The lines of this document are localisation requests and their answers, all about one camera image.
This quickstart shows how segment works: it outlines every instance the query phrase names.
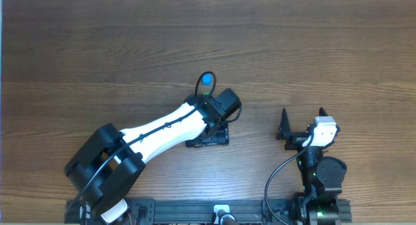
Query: blue block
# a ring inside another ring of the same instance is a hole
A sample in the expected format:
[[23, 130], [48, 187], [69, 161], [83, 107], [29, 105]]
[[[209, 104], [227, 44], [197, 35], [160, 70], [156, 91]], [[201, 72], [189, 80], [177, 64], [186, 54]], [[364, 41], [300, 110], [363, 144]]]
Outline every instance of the blue block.
[[202, 77], [202, 85], [211, 85], [211, 74], [206, 74]]

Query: wooden table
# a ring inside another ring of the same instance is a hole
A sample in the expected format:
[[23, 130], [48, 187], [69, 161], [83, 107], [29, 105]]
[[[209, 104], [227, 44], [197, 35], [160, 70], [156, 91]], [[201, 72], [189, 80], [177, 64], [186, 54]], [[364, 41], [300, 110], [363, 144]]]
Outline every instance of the wooden table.
[[[416, 0], [4, 0], [1, 218], [62, 222], [76, 190], [64, 165], [103, 124], [164, 116], [212, 70], [243, 112], [231, 144], [152, 160], [130, 197], [263, 198], [324, 107], [342, 129], [356, 222], [416, 221]], [[291, 163], [271, 198], [302, 190]]]

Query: wood grain surface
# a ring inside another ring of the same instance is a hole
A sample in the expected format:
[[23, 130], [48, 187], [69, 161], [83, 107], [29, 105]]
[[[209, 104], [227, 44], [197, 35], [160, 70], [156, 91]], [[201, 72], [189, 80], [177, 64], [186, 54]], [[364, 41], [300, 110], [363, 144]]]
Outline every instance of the wood grain surface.
[[[4, 0], [1, 221], [63, 222], [64, 165], [100, 126], [178, 107], [212, 70], [241, 98], [229, 146], [179, 144], [130, 197], [261, 200], [319, 107], [341, 133], [356, 222], [416, 222], [416, 0]], [[291, 163], [271, 198], [302, 190]]]

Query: wooden tabletop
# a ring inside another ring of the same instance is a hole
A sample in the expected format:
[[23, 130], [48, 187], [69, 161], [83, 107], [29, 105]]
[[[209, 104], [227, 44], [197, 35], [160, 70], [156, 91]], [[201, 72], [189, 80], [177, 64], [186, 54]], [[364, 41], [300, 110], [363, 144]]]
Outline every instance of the wooden tabletop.
[[[243, 104], [229, 146], [179, 144], [130, 197], [261, 200], [324, 107], [341, 128], [326, 155], [348, 172], [356, 222], [416, 222], [416, 0], [4, 0], [2, 222], [63, 222], [64, 165], [100, 126], [175, 110], [212, 70]], [[271, 198], [301, 191], [291, 163]]]

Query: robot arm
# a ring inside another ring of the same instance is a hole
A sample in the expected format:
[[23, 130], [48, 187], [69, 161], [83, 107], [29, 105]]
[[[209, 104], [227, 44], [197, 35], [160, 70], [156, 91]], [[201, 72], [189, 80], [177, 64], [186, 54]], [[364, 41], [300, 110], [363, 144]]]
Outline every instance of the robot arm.
[[99, 128], [64, 169], [80, 192], [68, 210], [82, 196], [93, 215], [101, 215], [107, 224], [121, 222], [128, 209], [124, 197], [152, 158], [184, 141], [190, 142], [187, 146], [228, 144], [219, 142], [217, 134], [231, 114], [241, 111], [241, 103], [230, 88], [216, 98], [212, 91], [188, 97], [173, 113], [144, 126]]

